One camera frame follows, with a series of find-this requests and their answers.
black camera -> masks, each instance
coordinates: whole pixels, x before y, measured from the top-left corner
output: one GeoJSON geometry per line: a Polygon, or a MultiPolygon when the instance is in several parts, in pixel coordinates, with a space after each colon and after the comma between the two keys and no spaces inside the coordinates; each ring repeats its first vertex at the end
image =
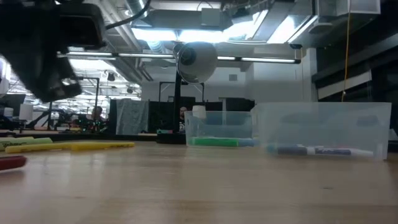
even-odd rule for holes
{"type": "Polygon", "coordinates": [[[105,26],[98,6],[67,2],[43,7],[0,4],[0,54],[11,64],[25,87],[43,102],[81,93],[66,57],[68,47],[104,47],[105,26]]]}

green marker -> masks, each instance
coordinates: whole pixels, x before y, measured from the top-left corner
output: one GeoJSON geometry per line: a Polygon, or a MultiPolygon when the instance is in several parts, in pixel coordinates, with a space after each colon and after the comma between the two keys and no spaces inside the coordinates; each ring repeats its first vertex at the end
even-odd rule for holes
{"type": "Polygon", "coordinates": [[[193,146],[238,147],[238,139],[233,138],[192,138],[193,146]]]}
{"type": "Polygon", "coordinates": [[[49,144],[52,143],[50,138],[38,138],[38,139],[26,139],[26,138],[15,138],[15,139],[0,139],[0,151],[4,151],[7,146],[23,146],[29,144],[49,144]]]}

table surface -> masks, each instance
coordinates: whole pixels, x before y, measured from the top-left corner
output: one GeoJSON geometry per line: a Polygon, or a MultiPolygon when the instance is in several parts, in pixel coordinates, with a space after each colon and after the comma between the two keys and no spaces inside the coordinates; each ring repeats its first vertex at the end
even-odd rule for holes
{"type": "Polygon", "coordinates": [[[396,155],[374,162],[136,145],[26,154],[23,169],[0,172],[0,222],[398,223],[396,155]]]}

highlighter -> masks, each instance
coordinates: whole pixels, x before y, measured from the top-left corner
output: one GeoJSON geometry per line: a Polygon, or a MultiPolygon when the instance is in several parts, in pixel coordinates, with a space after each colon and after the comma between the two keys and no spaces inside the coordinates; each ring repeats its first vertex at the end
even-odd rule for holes
{"type": "Polygon", "coordinates": [[[8,146],[6,153],[23,153],[35,151],[49,151],[57,149],[70,149],[70,143],[32,144],[23,146],[8,146]]]}
{"type": "Polygon", "coordinates": [[[26,139],[26,138],[16,138],[16,139],[0,139],[0,151],[4,151],[6,147],[9,146],[22,146],[29,144],[48,144],[52,143],[50,138],[37,138],[37,139],[26,139]]]}
{"type": "Polygon", "coordinates": [[[134,147],[134,142],[76,142],[70,144],[72,151],[89,151],[120,147],[134,147]]]}
{"type": "Polygon", "coordinates": [[[33,137],[20,137],[20,138],[14,138],[14,137],[1,137],[0,141],[3,140],[10,140],[10,139],[33,139],[33,137]]]}

wall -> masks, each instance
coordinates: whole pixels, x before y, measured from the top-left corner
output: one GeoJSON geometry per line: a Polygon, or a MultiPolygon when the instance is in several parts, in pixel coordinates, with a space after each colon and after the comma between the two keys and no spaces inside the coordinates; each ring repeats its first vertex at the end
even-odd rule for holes
{"type": "MultiPolygon", "coordinates": [[[[163,78],[158,78],[157,82],[147,82],[141,85],[141,100],[158,101],[159,99],[159,81],[171,81],[175,79],[175,74],[163,73],[163,78]]],[[[213,76],[205,82],[205,101],[219,101],[219,98],[245,97],[245,73],[239,68],[217,68],[213,76]],[[229,81],[229,74],[237,74],[238,80],[229,81]]],[[[174,84],[162,85],[161,101],[167,101],[169,96],[174,96],[174,84]]],[[[181,96],[193,96],[196,101],[201,101],[201,85],[183,85],[181,86],[181,96]]]]}
{"type": "MultiPolygon", "coordinates": [[[[154,70],[148,68],[158,81],[175,79],[175,69],[154,70]]],[[[247,98],[262,102],[317,101],[317,91],[311,82],[311,76],[317,72],[317,54],[315,49],[307,49],[301,64],[253,63],[246,72],[238,68],[217,68],[213,76],[205,83],[205,100],[218,101],[225,97],[247,98]],[[230,82],[229,74],[237,74],[238,81],[230,82]]],[[[174,95],[174,84],[162,92],[161,101],[167,101],[174,95]]],[[[182,86],[182,96],[194,96],[201,101],[201,92],[194,86],[182,86]]],[[[142,84],[142,100],[157,101],[159,82],[142,84]]]]}
{"type": "Polygon", "coordinates": [[[253,63],[246,72],[246,97],[256,103],[317,101],[311,83],[316,73],[315,54],[315,49],[308,49],[298,65],[253,63]]]}

